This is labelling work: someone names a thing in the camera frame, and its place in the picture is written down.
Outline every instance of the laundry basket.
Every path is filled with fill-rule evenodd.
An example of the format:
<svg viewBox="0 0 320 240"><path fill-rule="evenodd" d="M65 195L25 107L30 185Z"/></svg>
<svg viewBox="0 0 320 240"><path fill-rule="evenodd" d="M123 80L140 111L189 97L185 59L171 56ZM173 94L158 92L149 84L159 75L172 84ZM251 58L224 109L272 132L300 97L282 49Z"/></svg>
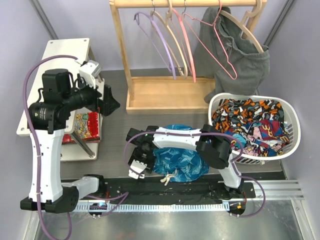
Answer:
<svg viewBox="0 0 320 240"><path fill-rule="evenodd" d="M252 99L255 102L270 99L270 100L275 100L280 102L284 112L284 123L286 123L288 133L289 133L290 143L282 148L283 150L282 155L263 157L263 156L251 156L247 154L242 154L242 157L237 160L238 163L249 164L249 165L265 164L266 162L271 160L284 159L290 156L291 154L293 154L294 151L298 148L300 143L300 138L301 138L300 124L299 124L298 116L295 110L288 102L277 97L256 96L256 95L244 96L244 95L233 95L230 93L220 93L215 95L210 101L209 111L208 111L208 122L210 125L212 125L213 113L216 110L218 110L219 107L223 104L223 102L227 99L233 99L233 100ZM235 151L235 150L232 151L233 157L235 157L238 154L239 154L238 151Z"/></svg>

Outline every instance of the white wall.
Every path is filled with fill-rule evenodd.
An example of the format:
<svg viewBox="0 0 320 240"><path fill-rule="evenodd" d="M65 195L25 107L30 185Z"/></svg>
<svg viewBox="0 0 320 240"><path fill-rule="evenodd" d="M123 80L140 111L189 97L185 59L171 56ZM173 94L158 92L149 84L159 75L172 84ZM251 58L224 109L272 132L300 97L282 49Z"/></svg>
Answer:
<svg viewBox="0 0 320 240"><path fill-rule="evenodd" d="M41 59L49 36L26 0L0 1L0 238L21 240L30 213L20 210L32 178L32 147L16 130L27 71Z"/></svg>
<svg viewBox="0 0 320 240"><path fill-rule="evenodd" d="M255 31L261 43L268 36L285 2L286 0L268 0ZM60 39L88 37L95 58L104 70L123 69L108 0L40 0L40 3ZM183 9L178 8L178 12L181 13ZM246 9L252 8L233 7L232 13L240 20ZM158 53L133 20L136 12L149 13L151 10L152 8L119 10L131 69L165 68ZM205 10L205 7L187 8L186 13L201 19ZM157 11L165 13L166 9L160 8ZM141 18L141 22L148 32L153 33L146 18ZM192 26L199 32L198 22L193 22ZM194 49L198 40L192 36L190 30L188 33Z"/></svg>
<svg viewBox="0 0 320 240"><path fill-rule="evenodd" d="M260 93L292 104L301 126L296 152L283 161L290 179L297 179L306 198L313 228L320 239L320 1L296 1L270 44L271 72Z"/></svg>

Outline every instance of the gray pants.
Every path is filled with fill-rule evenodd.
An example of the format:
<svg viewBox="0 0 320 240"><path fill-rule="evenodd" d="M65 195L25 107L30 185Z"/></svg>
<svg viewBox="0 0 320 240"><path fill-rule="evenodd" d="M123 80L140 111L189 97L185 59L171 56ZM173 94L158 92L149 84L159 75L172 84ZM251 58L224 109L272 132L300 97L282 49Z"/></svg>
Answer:
<svg viewBox="0 0 320 240"><path fill-rule="evenodd" d="M222 9L231 13L228 7ZM217 14L218 8L209 7L202 20L212 24ZM196 75L215 79L215 89L205 96L204 100L209 103L211 98L219 93L254 95L257 87L270 72L268 47L263 45L264 52L258 53L250 40L241 38L242 30L222 15L216 21L216 29L229 56L229 61L237 72L237 79L230 78L202 44L198 43L193 54ZM213 27L201 23L199 38L231 76L235 76L233 69L227 64L226 55Z"/></svg>

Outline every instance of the clothing rack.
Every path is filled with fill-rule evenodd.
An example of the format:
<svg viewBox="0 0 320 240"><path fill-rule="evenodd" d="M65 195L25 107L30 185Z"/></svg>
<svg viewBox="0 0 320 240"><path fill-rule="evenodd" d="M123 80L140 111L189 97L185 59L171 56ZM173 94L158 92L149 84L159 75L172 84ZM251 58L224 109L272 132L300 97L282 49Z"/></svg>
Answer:
<svg viewBox="0 0 320 240"><path fill-rule="evenodd" d="M221 0L223 7L253 6L248 17L246 27L253 32L257 26L261 13L267 3L262 0L259 9L259 0ZM127 56L124 33L121 25L119 9L153 8L151 0L109 0L114 27L120 46L124 73L128 85L126 111L128 114L203 114L208 112L209 105L204 96L215 87L213 79L197 77L196 83L191 76L183 79L177 76L136 76L132 77ZM156 8L167 8L167 0L154 0ZM187 0L187 7L219 7L219 0ZM185 0L172 0L172 7L185 7Z"/></svg>

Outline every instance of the clothes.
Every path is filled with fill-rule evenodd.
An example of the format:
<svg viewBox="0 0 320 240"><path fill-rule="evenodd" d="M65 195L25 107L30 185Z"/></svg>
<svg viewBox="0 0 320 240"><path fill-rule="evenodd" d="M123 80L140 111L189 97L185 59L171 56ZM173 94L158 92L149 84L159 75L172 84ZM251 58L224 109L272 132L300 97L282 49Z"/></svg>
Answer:
<svg viewBox="0 0 320 240"><path fill-rule="evenodd" d="M223 7L222 10L231 13L228 7ZM209 7L202 21L212 24L217 14L218 8ZM231 79L202 44L198 43L193 54L196 75L215 79L215 90L205 96L204 100L209 103L219 93L253 95L270 72L268 47L262 45L264 52L258 53L250 40L241 38L242 30L222 15L217 18L216 29L238 77L236 80ZM199 38L227 71L234 75L213 27L201 24Z"/></svg>
<svg viewBox="0 0 320 240"><path fill-rule="evenodd" d="M165 128L173 130L193 129L190 126L178 124L169 125ZM209 171L209 165L196 151L165 147L155 149L153 154L156 156L153 171L157 174L164 174L165 177L170 175L170 182L191 182Z"/></svg>
<svg viewBox="0 0 320 240"><path fill-rule="evenodd" d="M215 129L237 138L243 153L256 157L283 153L282 148L290 143L284 120L281 103L274 100L227 99L212 115ZM236 141L231 141L231 147L240 150Z"/></svg>

